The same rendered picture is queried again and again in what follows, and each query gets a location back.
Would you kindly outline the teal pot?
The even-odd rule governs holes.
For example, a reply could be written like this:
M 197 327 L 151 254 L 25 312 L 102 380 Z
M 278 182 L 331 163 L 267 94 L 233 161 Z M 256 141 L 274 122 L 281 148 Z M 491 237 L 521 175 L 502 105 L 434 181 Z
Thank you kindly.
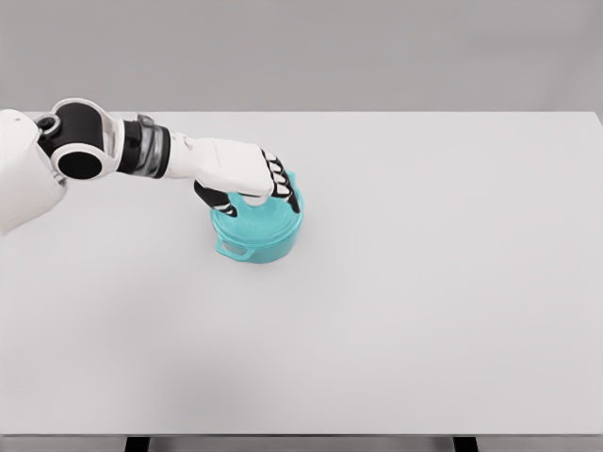
M 289 238 L 259 248 L 234 244 L 228 240 L 219 238 L 216 233 L 215 250 L 217 253 L 237 262 L 265 264 L 286 256 L 296 244 L 300 229 L 301 227 Z

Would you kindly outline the teal pot lid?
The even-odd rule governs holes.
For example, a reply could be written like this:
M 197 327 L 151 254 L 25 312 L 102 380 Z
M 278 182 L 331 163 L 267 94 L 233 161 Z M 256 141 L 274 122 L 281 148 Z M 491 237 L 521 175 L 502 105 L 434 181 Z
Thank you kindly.
M 218 237 L 237 245 L 259 248 L 280 242 L 298 231 L 303 218 L 302 194 L 296 185 L 296 173 L 287 170 L 285 174 L 294 189 L 299 213 L 295 213 L 285 199 L 269 197 L 263 204 L 252 206 L 240 194 L 230 193 L 229 200 L 236 209 L 236 217 L 216 210 L 210 212 Z

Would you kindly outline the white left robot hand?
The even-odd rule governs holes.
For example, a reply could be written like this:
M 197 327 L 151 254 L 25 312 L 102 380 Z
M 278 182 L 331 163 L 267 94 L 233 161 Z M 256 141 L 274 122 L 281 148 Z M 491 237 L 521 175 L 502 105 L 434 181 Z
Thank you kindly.
M 192 141 L 194 189 L 212 209 L 235 218 L 229 199 L 237 193 L 253 206 L 269 198 L 282 199 L 292 211 L 301 211 L 284 164 L 260 146 L 230 139 L 199 138 Z

